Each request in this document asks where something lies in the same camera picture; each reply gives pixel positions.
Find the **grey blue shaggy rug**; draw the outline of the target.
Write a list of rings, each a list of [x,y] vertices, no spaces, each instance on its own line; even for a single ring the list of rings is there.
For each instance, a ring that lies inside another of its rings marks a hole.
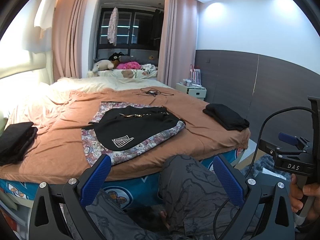
[[[250,167],[250,164],[244,167],[240,172],[245,175]],[[255,178],[258,174],[269,174],[274,177],[281,178],[286,181],[291,180],[291,174],[283,171],[276,170],[274,168],[274,161],[273,158],[268,155],[264,154],[260,159],[254,162],[253,167],[251,168],[248,178]]]

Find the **cardboard sheet on floor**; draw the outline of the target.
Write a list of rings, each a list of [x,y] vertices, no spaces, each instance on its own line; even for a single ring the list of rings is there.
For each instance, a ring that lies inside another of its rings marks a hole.
[[[265,153],[261,150],[257,151],[257,155],[255,158],[255,161],[257,161],[258,159],[260,159]],[[246,150],[244,152],[244,154],[242,155],[242,158],[240,159],[240,161],[236,164],[235,168],[242,170],[244,167],[246,167],[247,165],[249,165],[253,159],[253,155],[254,152],[252,152],[252,154],[249,155],[249,151]]]

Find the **blue cartoon bed sheet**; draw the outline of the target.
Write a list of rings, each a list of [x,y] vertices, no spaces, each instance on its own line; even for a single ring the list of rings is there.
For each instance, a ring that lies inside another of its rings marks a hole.
[[[159,146],[115,165],[102,188],[123,209],[160,204],[159,172],[165,160],[173,155],[168,148]],[[33,149],[22,162],[1,166],[1,188],[17,197],[33,200],[41,182],[64,184],[70,178],[79,178],[89,167],[84,151],[79,147],[40,153]]]

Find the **orange-brown bed blanket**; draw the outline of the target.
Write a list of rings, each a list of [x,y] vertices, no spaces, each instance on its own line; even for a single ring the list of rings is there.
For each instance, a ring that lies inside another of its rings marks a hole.
[[[173,99],[152,105],[88,95],[56,105],[37,94],[15,107],[7,126],[33,122],[37,127],[24,158],[33,149],[40,153],[79,147],[90,167],[102,154],[110,156],[113,167],[159,146],[197,160],[247,148],[249,129],[227,131],[203,113],[204,101],[175,92]]]

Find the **folded black clothes right stack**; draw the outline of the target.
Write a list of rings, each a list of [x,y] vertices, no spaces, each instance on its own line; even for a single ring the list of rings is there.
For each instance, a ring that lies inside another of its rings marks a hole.
[[[223,104],[210,103],[202,111],[204,114],[212,117],[227,131],[241,132],[249,128],[249,121]]]

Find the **folded black clothes stack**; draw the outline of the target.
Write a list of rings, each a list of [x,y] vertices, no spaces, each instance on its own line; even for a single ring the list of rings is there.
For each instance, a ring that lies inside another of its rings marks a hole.
[[[204,114],[212,117],[227,131],[241,132],[249,128],[249,121],[223,104],[210,103],[202,111]]]
[[[1,135],[1,166],[17,164],[34,143],[37,136],[37,127],[33,122],[20,122],[9,125]]]

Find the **folded black clothes left stack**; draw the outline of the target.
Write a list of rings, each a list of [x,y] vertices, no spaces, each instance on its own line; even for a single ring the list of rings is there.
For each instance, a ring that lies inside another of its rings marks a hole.
[[[17,164],[34,143],[37,136],[37,127],[33,122],[20,122],[9,125],[1,135],[1,166]]]

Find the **cream white duvet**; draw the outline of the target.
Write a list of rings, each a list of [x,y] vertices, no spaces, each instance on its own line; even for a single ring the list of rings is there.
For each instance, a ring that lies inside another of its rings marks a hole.
[[[78,96],[93,96],[101,101],[160,104],[173,99],[175,90],[150,79],[117,79],[115,77],[90,77],[85,79],[61,78],[49,85],[44,98],[61,105]]]

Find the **teddy bear print pillow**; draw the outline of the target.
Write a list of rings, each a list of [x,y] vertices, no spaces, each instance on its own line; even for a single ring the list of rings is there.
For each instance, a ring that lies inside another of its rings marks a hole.
[[[99,76],[105,77],[115,77],[117,79],[156,79],[157,71],[153,70],[149,73],[138,69],[129,69],[129,70],[121,70],[121,69],[113,69],[113,70],[103,70],[98,72]]]

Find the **beige plush toy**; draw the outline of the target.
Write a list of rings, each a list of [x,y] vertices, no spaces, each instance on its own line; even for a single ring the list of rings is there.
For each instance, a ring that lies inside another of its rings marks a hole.
[[[93,65],[92,70],[89,70],[87,77],[98,76],[98,72],[114,69],[114,64],[110,60],[100,60]]]

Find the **black mask plush toy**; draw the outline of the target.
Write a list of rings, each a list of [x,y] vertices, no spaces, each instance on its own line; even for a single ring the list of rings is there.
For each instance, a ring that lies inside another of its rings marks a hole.
[[[109,61],[116,61],[116,60],[120,61],[120,57],[121,57],[121,56],[125,56],[125,54],[123,54],[122,52],[113,53],[113,54],[108,58],[108,60],[109,60]]]

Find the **cream padded headboard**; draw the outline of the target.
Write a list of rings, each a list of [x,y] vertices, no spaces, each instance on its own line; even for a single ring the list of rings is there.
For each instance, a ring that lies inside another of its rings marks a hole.
[[[1,79],[29,71],[40,71],[41,82],[51,85],[53,77],[53,52],[34,53],[28,50],[18,51],[13,60],[1,61]]]

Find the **hanging patterned garment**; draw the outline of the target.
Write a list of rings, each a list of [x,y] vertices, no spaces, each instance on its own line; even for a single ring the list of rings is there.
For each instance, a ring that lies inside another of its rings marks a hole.
[[[107,32],[108,42],[114,46],[117,45],[118,20],[119,20],[119,12],[118,12],[118,8],[115,7],[110,16],[110,20],[108,23],[108,32]]]

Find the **black hanging garment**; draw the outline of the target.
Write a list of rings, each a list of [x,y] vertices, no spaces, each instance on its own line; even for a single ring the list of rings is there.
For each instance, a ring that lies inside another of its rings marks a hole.
[[[164,20],[164,12],[156,9],[152,18],[151,40],[153,45],[159,49],[161,43],[162,27]]]

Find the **pink curtain left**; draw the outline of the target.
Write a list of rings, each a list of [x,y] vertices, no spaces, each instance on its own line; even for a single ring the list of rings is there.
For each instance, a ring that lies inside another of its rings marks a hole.
[[[53,78],[81,77],[82,31],[87,0],[57,0],[53,16]]]

